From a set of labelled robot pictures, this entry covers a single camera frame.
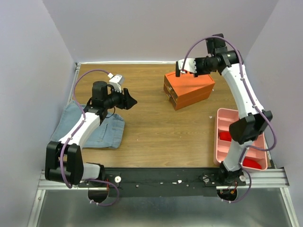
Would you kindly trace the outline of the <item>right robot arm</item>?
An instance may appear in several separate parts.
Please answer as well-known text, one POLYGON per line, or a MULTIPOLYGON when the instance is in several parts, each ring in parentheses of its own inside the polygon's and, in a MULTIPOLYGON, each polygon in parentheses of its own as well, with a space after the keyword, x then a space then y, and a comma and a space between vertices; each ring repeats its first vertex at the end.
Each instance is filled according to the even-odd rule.
POLYGON ((176 77, 187 72, 195 78, 211 72, 218 72, 227 82, 235 100, 239 119, 229 126, 232 137, 227 157, 219 166, 217 181, 223 185, 234 182, 242 173, 242 162, 249 149, 270 151, 269 148, 259 148, 253 142, 266 128, 272 129, 270 123, 273 114, 265 110, 256 97, 246 74, 243 58, 239 50, 223 34, 205 37, 208 56, 189 58, 176 61, 176 77))

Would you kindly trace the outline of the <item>clear top drawer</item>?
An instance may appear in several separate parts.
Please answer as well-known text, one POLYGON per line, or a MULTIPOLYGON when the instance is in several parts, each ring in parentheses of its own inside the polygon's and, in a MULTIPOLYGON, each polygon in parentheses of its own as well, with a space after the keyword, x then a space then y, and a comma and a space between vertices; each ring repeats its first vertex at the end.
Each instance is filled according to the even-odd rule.
POLYGON ((173 97, 174 99, 178 98, 178 95, 176 94, 176 92, 170 85, 164 84, 163 90, 167 94, 168 97, 173 97))

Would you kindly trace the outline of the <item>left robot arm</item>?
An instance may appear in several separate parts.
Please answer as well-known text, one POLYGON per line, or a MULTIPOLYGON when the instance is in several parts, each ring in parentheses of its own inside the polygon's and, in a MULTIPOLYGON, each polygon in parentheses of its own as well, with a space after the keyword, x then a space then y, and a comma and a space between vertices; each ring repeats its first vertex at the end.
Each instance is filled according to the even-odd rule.
POLYGON ((137 104, 127 88, 116 91, 113 85, 97 81, 92 86, 92 97, 74 127, 58 141, 46 147, 45 178, 65 183, 68 188, 88 180, 99 187, 105 181, 105 170, 101 164, 84 163, 81 150, 89 136, 106 119, 109 109, 129 110, 137 104))

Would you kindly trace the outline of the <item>orange drawer cabinet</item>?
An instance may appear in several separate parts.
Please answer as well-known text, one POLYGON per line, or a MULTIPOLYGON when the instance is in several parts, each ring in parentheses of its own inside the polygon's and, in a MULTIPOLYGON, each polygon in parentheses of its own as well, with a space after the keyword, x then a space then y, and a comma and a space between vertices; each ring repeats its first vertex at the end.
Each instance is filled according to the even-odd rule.
POLYGON ((164 75, 164 84, 170 85, 178 95, 177 110, 207 99, 213 91, 215 81, 210 75, 195 78, 186 73, 176 77, 175 72, 164 75))

